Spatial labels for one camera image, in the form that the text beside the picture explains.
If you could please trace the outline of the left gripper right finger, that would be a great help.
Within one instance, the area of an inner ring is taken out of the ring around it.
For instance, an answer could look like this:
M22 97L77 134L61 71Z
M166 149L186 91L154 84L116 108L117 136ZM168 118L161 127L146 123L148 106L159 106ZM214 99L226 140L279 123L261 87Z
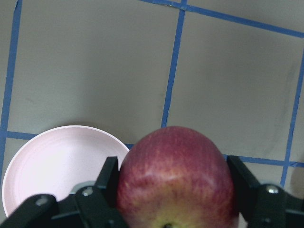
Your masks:
M238 156L227 163L234 183L239 212L248 228L302 228L304 200L281 187L260 183Z

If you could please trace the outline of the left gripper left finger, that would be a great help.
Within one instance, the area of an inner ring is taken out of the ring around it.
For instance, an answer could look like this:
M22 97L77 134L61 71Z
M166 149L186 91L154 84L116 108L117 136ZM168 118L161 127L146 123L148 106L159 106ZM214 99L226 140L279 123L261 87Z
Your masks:
M27 198L2 228L124 228L115 208L119 178L117 157L107 157L93 184L82 183L62 201L53 195Z

